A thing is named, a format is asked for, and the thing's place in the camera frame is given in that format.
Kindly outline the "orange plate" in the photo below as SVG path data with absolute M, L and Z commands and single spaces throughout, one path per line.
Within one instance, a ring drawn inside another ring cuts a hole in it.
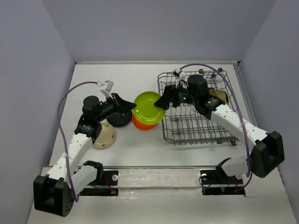
M 140 121 L 138 121 L 134 115 L 132 115 L 132 122 L 134 126 L 140 130 L 150 130 L 157 126 L 157 124 L 153 124 L 153 125 L 143 124 Z

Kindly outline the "cream plate with black blot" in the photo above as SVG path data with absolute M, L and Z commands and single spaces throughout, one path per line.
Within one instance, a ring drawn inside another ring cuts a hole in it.
M 229 97 L 226 91 L 224 90 L 219 90 L 216 92 L 216 96 L 223 100 L 225 104 L 229 104 Z

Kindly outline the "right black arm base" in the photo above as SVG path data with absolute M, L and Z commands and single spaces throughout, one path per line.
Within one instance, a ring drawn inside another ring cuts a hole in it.
M 204 196 L 245 195 L 242 178 L 228 177 L 215 169 L 201 170 L 199 184 Z

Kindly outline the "brown yellow patterned plate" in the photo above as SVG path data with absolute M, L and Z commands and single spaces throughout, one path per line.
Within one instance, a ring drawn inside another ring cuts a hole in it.
M 208 88 L 209 95 L 217 96 L 217 91 L 214 88 Z

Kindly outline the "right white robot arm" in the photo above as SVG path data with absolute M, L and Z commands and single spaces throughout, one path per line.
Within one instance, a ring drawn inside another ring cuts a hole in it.
M 246 156 L 226 158 L 217 165 L 215 178 L 218 182 L 226 183 L 232 176 L 246 173 L 264 178 L 285 160 L 281 134 L 269 133 L 243 119 L 222 99 L 209 93 L 202 75 L 189 76 L 185 85 L 181 82 L 180 78 L 175 84 L 165 86 L 154 105 L 164 110 L 170 106 L 176 108 L 181 103 L 193 105 L 200 115 L 228 130 L 246 147 Z

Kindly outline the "lime green plate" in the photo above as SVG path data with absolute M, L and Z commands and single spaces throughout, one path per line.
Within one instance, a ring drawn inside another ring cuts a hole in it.
M 146 91 L 139 94 L 134 103 L 134 117 L 145 125 L 155 125 L 165 116 L 166 110 L 154 106 L 154 103 L 160 98 L 160 95 L 153 91 Z

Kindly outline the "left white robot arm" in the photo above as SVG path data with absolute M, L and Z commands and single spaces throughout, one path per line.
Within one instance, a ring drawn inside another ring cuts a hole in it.
M 66 217 L 80 192 L 90 183 L 103 180 L 103 165 L 86 161 L 79 171 L 79 162 L 93 146 L 102 130 L 101 122 L 112 115 L 125 115 L 136 107 L 135 103 L 123 100 L 113 93 L 105 102 L 97 96 L 88 96 L 83 101 L 82 112 L 69 144 L 64 144 L 64 153 L 45 175 L 33 182 L 34 208 L 39 211 Z

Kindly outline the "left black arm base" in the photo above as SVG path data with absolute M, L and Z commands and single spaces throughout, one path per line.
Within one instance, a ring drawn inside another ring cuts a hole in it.
M 104 170 L 101 180 L 87 185 L 80 196 L 118 196 L 118 170 Z

